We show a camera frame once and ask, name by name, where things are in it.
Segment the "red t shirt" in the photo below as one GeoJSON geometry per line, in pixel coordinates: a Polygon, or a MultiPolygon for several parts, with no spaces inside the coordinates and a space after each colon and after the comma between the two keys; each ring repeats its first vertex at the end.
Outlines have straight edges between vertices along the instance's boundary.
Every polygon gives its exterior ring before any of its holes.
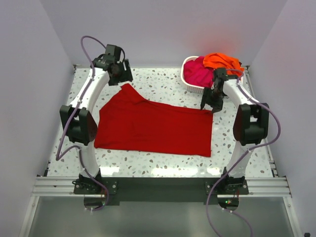
{"type": "Polygon", "coordinates": [[[212,123],[211,111],[150,101],[125,84],[99,111],[94,147],[209,158],[212,123]]]}

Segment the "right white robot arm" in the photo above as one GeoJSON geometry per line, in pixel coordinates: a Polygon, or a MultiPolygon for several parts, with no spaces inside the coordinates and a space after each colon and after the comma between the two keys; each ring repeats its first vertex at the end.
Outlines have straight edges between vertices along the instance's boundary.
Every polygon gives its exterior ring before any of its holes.
{"type": "Polygon", "coordinates": [[[221,178],[213,185],[226,194],[231,194],[242,186],[246,167],[251,158],[251,148],[259,145],[268,135],[269,112],[267,104],[260,104],[246,91],[236,69],[218,68],[213,71],[213,85],[203,90],[200,109],[205,105],[212,108],[212,113],[222,110],[224,97],[231,99],[237,108],[233,125],[236,141],[232,157],[224,168],[221,178]]]}

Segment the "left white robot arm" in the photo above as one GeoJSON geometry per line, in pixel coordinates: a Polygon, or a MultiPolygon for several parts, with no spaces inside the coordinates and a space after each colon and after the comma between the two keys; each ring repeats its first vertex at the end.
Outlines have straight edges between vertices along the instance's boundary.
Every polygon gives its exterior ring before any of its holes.
{"type": "Polygon", "coordinates": [[[108,44],[103,54],[90,60],[88,78],[78,95],[69,105],[63,105],[60,108],[63,133],[56,160],[60,160],[66,154],[62,151],[62,146],[65,138],[68,138],[73,143],[71,147],[78,150],[81,168],[79,176],[87,178],[85,188],[92,194],[102,189],[102,181],[97,178],[100,168],[93,147],[98,130],[92,116],[94,105],[106,85],[115,86],[132,80],[130,63],[125,57],[125,51],[119,46],[108,44]]]}

